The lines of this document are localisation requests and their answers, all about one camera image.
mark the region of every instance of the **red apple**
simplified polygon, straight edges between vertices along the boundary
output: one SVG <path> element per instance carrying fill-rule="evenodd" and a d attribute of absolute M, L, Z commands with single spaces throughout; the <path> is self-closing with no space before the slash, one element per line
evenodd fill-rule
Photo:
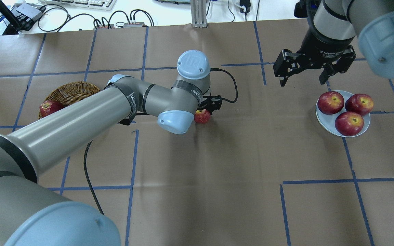
<path fill-rule="evenodd" d="M 194 121 L 197 123 L 205 124 L 211 118 L 211 114 L 207 109 L 197 110 L 194 114 Z"/>
<path fill-rule="evenodd" d="M 46 100 L 39 107 L 40 115 L 42 117 L 45 117 L 47 115 L 50 115 L 56 111 L 63 109 L 64 107 L 65 106 L 58 101 Z"/>
<path fill-rule="evenodd" d="M 361 116 L 368 114 L 373 109 L 373 99 L 367 94 L 355 94 L 344 105 L 346 111 L 356 112 Z"/>
<path fill-rule="evenodd" d="M 325 92 L 319 97 L 319 101 L 317 102 L 317 107 L 319 110 L 326 114 L 332 115 L 340 112 L 340 110 L 344 107 L 344 98 L 338 92 Z"/>
<path fill-rule="evenodd" d="M 344 112 L 335 120 L 335 128 L 344 136 L 358 134 L 363 129 L 363 126 L 363 117 L 355 112 Z"/>

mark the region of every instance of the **white plate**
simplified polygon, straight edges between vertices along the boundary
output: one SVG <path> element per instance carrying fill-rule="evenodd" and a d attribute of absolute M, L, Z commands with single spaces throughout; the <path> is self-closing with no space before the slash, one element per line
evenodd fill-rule
<path fill-rule="evenodd" d="M 338 93 L 340 93 L 343 96 L 344 102 L 346 102 L 353 95 L 352 93 L 345 92 L 345 91 L 335 91 L 335 92 L 338 92 Z M 363 134 L 367 130 L 369 125 L 370 125 L 370 113 L 368 113 L 368 114 L 363 116 L 364 126 L 363 126 L 363 129 L 361 129 L 361 131 L 357 135 L 344 136 L 344 135 L 342 135 L 341 133 L 339 133 L 336 130 L 336 128 L 335 128 L 335 120 L 341 113 L 346 112 L 346 109 L 343 107 L 343 109 L 340 112 L 338 112 L 337 114 L 326 115 L 326 114 L 322 113 L 319 110 L 319 107 L 317 106 L 317 103 L 316 103 L 316 116 L 317 116 L 317 119 L 319 120 L 320 125 L 322 125 L 323 128 L 325 128 L 328 132 L 330 132 L 330 133 L 332 133 L 334 135 L 337 135 L 337 136 L 340 136 L 340 137 L 356 137 L 356 136 L 359 136 L 359 135 Z"/>

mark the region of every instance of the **keyboard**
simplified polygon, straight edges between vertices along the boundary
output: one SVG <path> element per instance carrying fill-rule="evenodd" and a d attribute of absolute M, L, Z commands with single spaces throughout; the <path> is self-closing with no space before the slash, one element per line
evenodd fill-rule
<path fill-rule="evenodd" d="M 62 6 L 76 6 L 82 8 L 111 10 L 117 0 L 44 0 L 46 4 L 58 4 Z"/>

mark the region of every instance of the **brown woven basket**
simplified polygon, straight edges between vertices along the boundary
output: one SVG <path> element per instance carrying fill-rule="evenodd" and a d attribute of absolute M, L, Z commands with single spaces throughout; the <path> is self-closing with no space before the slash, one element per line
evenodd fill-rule
<path fill-rule="evenodd" d="M 100 88 L 98 88 L 96 85 L 83 81 L 77 81 L 58 87 L 53 92 L 51 92 L 44 101 L 58 101 L 67 107 L 98 92 L 100 92 Z"/>

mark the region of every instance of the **metal post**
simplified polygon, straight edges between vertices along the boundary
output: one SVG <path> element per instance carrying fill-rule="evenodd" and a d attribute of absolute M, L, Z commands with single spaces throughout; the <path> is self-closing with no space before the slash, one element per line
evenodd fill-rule
<path fill-rule="evenodd" d="M 191 0 L 191 15 L 193 23 L 192 27 L 207 27 L 206 21 L 206 1 L 205 0 Z"/>

